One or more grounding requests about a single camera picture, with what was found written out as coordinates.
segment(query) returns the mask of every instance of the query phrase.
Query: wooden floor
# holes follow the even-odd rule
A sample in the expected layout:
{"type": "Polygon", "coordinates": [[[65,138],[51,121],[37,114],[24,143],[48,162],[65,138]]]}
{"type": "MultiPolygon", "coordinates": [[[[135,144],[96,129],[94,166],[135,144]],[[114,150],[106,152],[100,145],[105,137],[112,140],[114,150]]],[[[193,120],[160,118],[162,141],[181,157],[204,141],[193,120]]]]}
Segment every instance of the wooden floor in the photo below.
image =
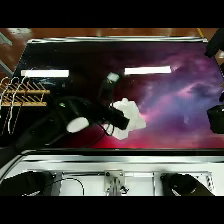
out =
{"type": "MultiPolygon", "coordinates": [[[[217,28],[0,28],[0,32],[12,43],[0,44],[0,60],[12,71],[15,70],[29,39],[75,36],[204,36],[208,40],[217,28]]],[[[224,62],[224,53],[216,55],[219,64],[224,62]]]]}

